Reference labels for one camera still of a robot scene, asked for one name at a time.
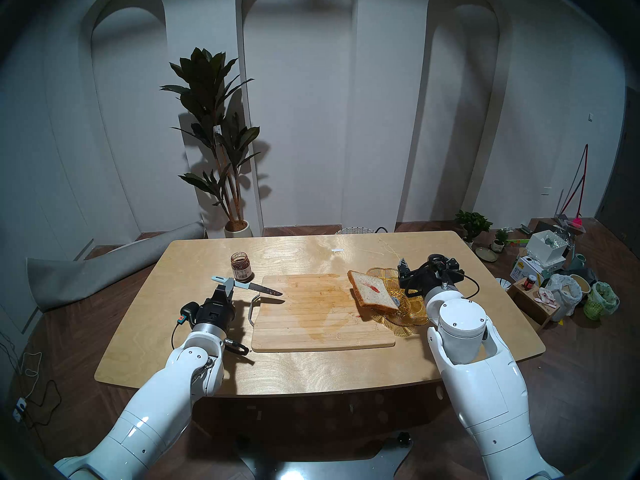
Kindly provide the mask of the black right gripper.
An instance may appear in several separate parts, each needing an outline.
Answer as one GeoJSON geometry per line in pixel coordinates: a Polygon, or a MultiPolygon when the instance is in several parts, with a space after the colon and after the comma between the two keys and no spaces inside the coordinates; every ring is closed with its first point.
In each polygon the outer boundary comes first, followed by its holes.
{"type": "Polygon", "coordinates": [[[433,288],[452,289],[464,280],[464,271],[455,258],[432,254],[421,267],[411,270],[402,258],[398,264],[399,288],[407,298],[427,295],[433,288]]]}

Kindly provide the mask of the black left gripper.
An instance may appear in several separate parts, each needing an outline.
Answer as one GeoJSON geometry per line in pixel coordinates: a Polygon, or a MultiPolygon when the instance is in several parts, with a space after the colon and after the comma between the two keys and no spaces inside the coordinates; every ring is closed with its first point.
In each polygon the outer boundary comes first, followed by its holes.
{"type": "Polygon", "coordinates": [[[229,331],[231,322],[235,319],[236,309],[232,304],[234,278],[220,278],[223,290],[215,290],[212,297],[199,305],[191,301],[180,309],[180,325],[188,322],[191,329],[202,323],[218,327],[224,332],[229,331]]]}

